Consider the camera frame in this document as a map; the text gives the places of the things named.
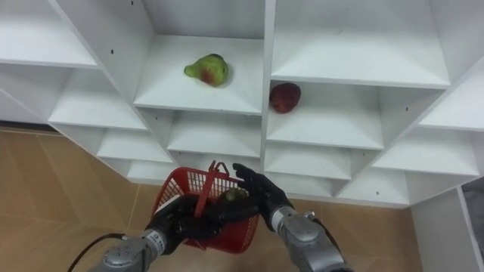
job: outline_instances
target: cable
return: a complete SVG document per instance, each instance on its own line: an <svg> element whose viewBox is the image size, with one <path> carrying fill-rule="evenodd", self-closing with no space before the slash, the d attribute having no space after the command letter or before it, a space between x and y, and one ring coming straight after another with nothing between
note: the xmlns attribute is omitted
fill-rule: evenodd
<svg viewBox="0 0 484 272"><path fill-rule="evenodd" d="M84 250L79 253L79 255L74 259L73 263L70 265L69 269L67 272L72 272L74 270L74 267L77 265L77 263L81 260L81 258L84 256L84 254L91 249L95 244L99 243L102 240L109 239L109 238L114 238L114 239L119 239L122 240L123 237L125 236L124 233L109 233L109 234L104 234L103 236L97 238L96 240L92 241L88 246L85 247Z"/></svg>

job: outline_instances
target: red plastic basket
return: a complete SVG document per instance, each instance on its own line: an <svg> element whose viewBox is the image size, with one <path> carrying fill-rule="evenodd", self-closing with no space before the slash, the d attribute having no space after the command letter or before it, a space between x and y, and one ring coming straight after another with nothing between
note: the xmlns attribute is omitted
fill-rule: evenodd
<svg viewBox="0 0 484 272"><path fill-rule="evenodd" d="M223 167L225 172L219 171L220 166ZM207 172L185 167L177 168L173 170L161 187L152 216L158 207L172 197L196 194L200 196L195 209L195 217L198 217L201 215L207 199L217 200L226 190L238 187L238 182L241 181L229 177L227 166L223 162L216 164L216 161L213 161ZM188 240L185 244L203 250L212 248L239 254L244 252L252 242L258 220L259 216L254 216L235 224L227 224L217 237L203 241Z"/></svg>

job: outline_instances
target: green pear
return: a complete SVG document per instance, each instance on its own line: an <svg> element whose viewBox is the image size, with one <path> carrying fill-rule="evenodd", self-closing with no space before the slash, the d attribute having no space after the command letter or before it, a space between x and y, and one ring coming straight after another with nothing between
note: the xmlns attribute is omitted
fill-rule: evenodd
<svg viewBox="0 0 484 272"><path fill-rule="evenodd" d="M209 54L185 67L185 75L218 87L227 81L228 65L218 54Z"/></svg>

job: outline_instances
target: tiled floor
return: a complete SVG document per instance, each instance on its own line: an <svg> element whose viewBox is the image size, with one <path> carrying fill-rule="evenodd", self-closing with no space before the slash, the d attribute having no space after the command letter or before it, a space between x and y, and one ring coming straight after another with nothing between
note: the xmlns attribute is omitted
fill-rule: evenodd
<svg viewBox="0 0 484 272"><path fill-rule="evenodd" d="M56 134L0 132L0 271L65 271L96 237L140 233L159 189L129 183ZM293 202L316 211L355 271L422 271L409 210ZM76 271L86 271L115 242L94 247ZM242 255L180 246L150 271L297 269L262 222Z"/></svg>

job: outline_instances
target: apple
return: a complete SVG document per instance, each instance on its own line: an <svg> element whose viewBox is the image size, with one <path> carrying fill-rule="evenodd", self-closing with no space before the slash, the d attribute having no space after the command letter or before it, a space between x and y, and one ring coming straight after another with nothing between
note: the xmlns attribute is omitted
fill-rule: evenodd
<svg viewBox="0 0 484 272"><path fill-rule="evenodd" d="M269 104L276 113L289 113L301 98L301 88L293 83L283 83L273 87Z"/></svg>

